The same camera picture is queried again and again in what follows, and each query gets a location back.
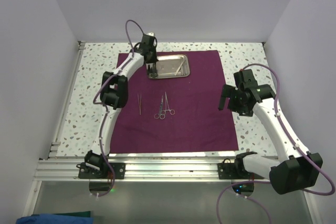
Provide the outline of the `stainless steel instrument tray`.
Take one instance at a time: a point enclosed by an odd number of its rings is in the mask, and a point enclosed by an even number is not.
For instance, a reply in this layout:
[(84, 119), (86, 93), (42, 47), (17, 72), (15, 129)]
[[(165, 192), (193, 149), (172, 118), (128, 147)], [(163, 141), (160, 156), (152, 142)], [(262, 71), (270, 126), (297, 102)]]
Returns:
[[(158, 61), (155, 64), (158, 77), (152, 80), (184, 78), (188, 77), (191, 73), (188, 57), (186, 54), (157, 56), (157, 59)], [(184, 64), (182, 65), (177, 76), (175, 76), (174, 74), (183, 60)]]

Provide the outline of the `steel forceps with ring handles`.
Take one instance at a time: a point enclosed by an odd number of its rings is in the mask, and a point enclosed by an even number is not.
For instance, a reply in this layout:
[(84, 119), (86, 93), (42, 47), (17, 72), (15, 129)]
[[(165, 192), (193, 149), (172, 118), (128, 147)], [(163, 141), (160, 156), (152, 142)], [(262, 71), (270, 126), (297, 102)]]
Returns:
[(165, 109), (164, 109), (164, 114), (167, 114), (167, 113), (169, 113), (170, 115), (174, 115), (175, 114), (175, 110), (170, 108), (168, 97), (167, 97), (167, 93), (165, 92)]

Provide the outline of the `steel tweezers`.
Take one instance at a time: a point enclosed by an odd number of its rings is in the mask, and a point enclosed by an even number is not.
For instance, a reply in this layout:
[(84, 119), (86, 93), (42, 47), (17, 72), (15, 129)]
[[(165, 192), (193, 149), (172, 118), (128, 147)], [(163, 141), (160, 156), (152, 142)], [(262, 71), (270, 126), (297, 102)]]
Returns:
[(142, 114), (142, 94), (138, 93), (137, 97), (138, 97), (139, 115), (141, 115)]

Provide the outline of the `purple surgical cloth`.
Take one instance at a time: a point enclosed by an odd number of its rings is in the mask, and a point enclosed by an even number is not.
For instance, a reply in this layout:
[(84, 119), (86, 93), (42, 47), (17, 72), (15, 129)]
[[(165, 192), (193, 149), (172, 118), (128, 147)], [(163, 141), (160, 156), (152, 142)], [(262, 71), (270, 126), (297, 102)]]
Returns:
[[(188, 77), (151, 80), (140, 68), (129, 80), (129, 98), (116, 121), (110, 151), (124, 153), (217, 152), (238, 150), (233, 115), (219, 110), (225, 76), (219, 53), (187, 54)], [(156, 120), (165, 92), (174, 115)], [(139, 115), (137, 94), (142, 94)]]

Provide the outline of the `steel scissors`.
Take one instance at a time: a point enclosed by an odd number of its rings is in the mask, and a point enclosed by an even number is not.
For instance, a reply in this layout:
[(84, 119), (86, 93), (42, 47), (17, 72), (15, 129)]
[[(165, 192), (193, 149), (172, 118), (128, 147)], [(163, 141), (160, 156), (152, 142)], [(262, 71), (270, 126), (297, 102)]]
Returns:
[(157, 114), (154, 115), (154, 118), (156, 120), (160, 119), (160, 120), (163, 120), (165, 119), (165, 114), (163, 112), (163, 101), (164, 101), (164, 98), (163, 96), (161, 97), (161, 102), (160, 102), (160, 107), (159, 107), (159, 112)]

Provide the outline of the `steel clamp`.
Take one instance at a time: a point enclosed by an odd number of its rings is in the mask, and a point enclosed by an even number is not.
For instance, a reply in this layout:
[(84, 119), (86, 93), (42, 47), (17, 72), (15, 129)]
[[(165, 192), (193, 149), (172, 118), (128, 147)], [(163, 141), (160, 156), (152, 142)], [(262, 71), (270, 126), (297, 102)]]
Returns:
[(155, 63), (147, 64), (147, 75), (150, 79), (156, 79), (158, 77), (158, 72)]

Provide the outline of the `steel instrument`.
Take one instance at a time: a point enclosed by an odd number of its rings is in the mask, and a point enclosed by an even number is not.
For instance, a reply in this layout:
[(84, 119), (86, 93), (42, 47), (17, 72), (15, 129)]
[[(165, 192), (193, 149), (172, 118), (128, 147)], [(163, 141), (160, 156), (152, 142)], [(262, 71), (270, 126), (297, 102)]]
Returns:
[(184, 64), (184, 60), (180, 63), (180, 65), (178, 66), (178, 68), (177, 68), (177, 70), (176, 70), (176, 72), (175, 72), (175, 76), (177, 76), (177, 74), (179, 73), (179, 71), (180, 71), (180, 69), (181, 69), (181, 67), (182, 67), (182, 65)]

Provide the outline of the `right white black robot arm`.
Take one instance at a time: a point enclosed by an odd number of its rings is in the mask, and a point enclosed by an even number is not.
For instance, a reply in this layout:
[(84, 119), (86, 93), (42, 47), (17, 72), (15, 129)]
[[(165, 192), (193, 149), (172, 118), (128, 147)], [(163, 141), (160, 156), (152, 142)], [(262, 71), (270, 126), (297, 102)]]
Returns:
[(256, 174), (271, 182), (280, 195), (315, 185), (318, 168), (323, 164), (318, 153), (311, 153), (299, 140), (288, 121), (275, 110), (276, 94), (268, 84), (259, 85), (252, 70), (234, 73), (235, 85), (223, 85), (219, 110), (225, 106), (240, 116), (256, 116), (263, 124), (277, 153), (267, 159), (250, 151), (236, 155), (233, 163), (223, 162), (220, 168), (234, 172), (238, 178)]

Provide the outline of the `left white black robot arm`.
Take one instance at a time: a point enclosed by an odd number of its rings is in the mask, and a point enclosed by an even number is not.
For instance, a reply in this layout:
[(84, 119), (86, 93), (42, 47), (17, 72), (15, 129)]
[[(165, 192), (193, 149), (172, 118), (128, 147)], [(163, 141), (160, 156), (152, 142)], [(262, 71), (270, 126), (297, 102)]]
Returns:
[(97, 178), (106, 177), (111, 168), (107, 155), (117, 118), (128, 101), (128, 82), (143, 65), (156, 65), (157, 43), (154, 33), (143, 34), (141, 41), (131, 48), (127, 58), (113, 72), (105, 72), (102, 76), (101, 88), (94, 96), (93, 103), (103, 106), (103, 116), (92, 148), (85, 156), (85, 165), (90, 167)]

